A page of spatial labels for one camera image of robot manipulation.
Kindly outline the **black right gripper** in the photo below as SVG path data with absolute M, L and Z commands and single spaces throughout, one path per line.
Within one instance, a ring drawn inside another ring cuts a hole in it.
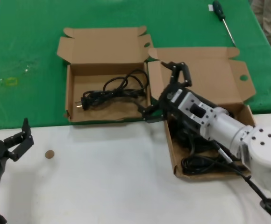
M 148 107 L 137 104 L 137 110 L 142 116 L 142 120 L 147 123 L 156 123 L 167 120 L 169 116 L 175 119 L 190 119 L 190 108 L 193 102 L 193 92 L 185 87 L 192 86 L 192 80 L 188 66 L 184 63 L 161 62 L 161 64 L 171 70 L 170 82 L 161 93 L 158 102 Z M 184 81 L 178 83 L 180 72 Z

